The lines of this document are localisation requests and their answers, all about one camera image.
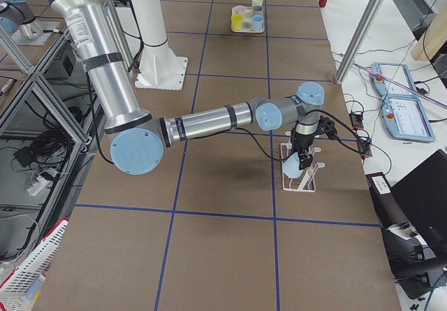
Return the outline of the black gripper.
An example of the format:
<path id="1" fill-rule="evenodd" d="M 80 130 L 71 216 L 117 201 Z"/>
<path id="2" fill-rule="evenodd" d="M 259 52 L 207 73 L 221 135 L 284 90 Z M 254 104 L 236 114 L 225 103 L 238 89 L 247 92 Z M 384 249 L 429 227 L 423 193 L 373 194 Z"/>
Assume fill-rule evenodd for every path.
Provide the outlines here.
<path id="1" fill-rule="evenodd" d="M 302 124 L 296 122 L 291 132 L 291 143 L 293 153 L 298 153 L 299 169 L 309 168 L 313 162 L 313 155 L 309 147 L 314 142 L 316 123 Z"/>

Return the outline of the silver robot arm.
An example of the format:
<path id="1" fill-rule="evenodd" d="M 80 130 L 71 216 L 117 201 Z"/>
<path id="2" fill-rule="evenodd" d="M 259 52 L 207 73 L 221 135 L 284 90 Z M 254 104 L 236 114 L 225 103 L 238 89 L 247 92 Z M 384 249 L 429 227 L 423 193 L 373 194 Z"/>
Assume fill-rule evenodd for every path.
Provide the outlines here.
<path id="1" fill-rule="evenodd" d="M 255 98 L 244 103 L 176 118 L 153 118 L 138 103 L 129 68 L 108 24 L 107 0 L 48 0 L 70 31 L 82 65 L 106 116 L 113 164 L 131 175 L 154 170 L 167 147 L 177 142 L 213 136 L 257 123 L 264 131 L 290 124 L 291 152 L 282 171 L 298 178 L 312 164 L 310 146 L 320 123 L 325 90 L 315 82 L 280 100 Z"/>

